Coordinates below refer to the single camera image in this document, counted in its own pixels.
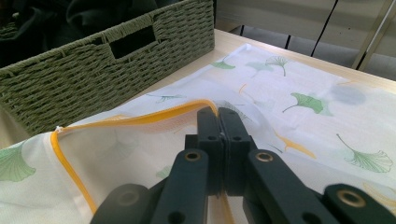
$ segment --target table surface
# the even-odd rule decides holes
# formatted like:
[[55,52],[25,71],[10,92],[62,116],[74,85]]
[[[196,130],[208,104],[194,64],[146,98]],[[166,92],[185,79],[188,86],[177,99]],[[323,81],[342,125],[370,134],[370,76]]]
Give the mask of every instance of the table surface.
[[[146,90],[137,94],[134,98],[146,94],[151,91],[158,90],[161,87],[169,85],[183,77],[186,77],[198,69],[213,63],[233,52],[241,45],[249,43],[250,45],[268,50],[278,55],[285,56],[296,62],[315,67],[317,69],[332,73],[334,75],[345,77],[352,81],[359,82],[371,87],[379,88],[396,94],[396,82],[382,77],[376,77],[350,68],[346,68],[337,64],[327,63],[319,59],[311,58],[303,54],[292,52],[286,49],[280,49],[271,45],[267,45],[255,40],[247,39],[239,35],[232,35],[220,30],[215,30],[215,49],[207,53],[205,56],[195,60],[189,65],[177,70],[172,75],[164,78],[156,84],[150,86]],[[18,143],[28,137],[27,133],[19,127],[9,116],[0,110],[0,148],[8,147]]]

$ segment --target green woven basket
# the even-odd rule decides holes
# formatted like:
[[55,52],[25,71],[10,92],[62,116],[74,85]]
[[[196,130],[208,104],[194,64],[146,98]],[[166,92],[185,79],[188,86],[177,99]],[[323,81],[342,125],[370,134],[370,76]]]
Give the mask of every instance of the green woven basket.
[[[4,67],[0,106],[29,134],[112,109],[214,48],[212,7],[184,0]],[[155,41],[115,58],[110,43],[150,26]]]

